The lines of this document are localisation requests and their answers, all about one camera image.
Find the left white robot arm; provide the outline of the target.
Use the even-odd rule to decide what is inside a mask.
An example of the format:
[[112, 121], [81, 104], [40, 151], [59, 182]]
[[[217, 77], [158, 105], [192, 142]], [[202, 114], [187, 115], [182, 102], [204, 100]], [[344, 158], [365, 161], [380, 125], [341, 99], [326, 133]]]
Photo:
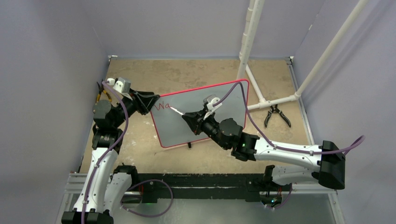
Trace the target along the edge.
[[160, 98], [153, 92], [129, 90], [113, 106], [99, 100], [93, 106], [92, 158], [86, 181], [71, 211], [62, 215], [63, 224], [112, 224], [113, 214], [126, 192], [139, 186], [137, 169], [132, 165], [113, 168], [120, 152], [129, 117], [138, 112], [146, 115]]

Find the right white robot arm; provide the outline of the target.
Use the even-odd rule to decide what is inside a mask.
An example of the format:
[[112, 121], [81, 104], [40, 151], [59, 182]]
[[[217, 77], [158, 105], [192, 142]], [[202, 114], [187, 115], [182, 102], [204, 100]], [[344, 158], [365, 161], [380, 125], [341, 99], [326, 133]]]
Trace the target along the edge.
[[321, 145], [303, 146], [276, 141], [243, 132], [232, 118], [217, 122], [214, 115], [188, 112], [182, 119], [195, 135], [206, 134], [231, 156], [240, 161], [277, 161], [288, 167], [268, 166], [262, 177], [263, 186], [273, 190], [292, 182], [317, 182], [335, 190], [345, 188], [346, 158], [331, 141]]

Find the pink framed whiteboard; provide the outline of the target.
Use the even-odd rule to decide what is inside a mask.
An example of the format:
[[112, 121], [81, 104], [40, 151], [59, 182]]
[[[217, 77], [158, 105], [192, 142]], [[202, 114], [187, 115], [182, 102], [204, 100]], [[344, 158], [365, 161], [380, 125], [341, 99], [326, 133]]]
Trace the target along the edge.
[[[200, 111], [204, 108], [203, 100], [206, 97], [216, 95], [223, 98], [236, 82], [234, 80], [161, 95], [150, 112], [161, 147], [169, 148], [208, 138], [204, 133], [194, 135], [182, 116], [170, 109], [171, 106], [182, 113]], [[215, 119], [221, 122], [233, 118], [238, 125], [245, 127], [245, 112], [241, 88], [238, 85], [215, 111]]]

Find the white red marker pen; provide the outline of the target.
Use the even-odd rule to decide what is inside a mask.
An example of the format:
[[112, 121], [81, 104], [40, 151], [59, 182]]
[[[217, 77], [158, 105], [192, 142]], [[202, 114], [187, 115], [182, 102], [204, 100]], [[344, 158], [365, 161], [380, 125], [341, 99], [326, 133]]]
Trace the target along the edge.
[[177, 114], [183, 116], [183, 113], [180, 112], [178, 109], [176, 109], [176, 108], [174, 108], [174, 107], [172, 107], [172, 106], [170, 107], [170, 109], [173, 110], [174, 112], [176, 112]]

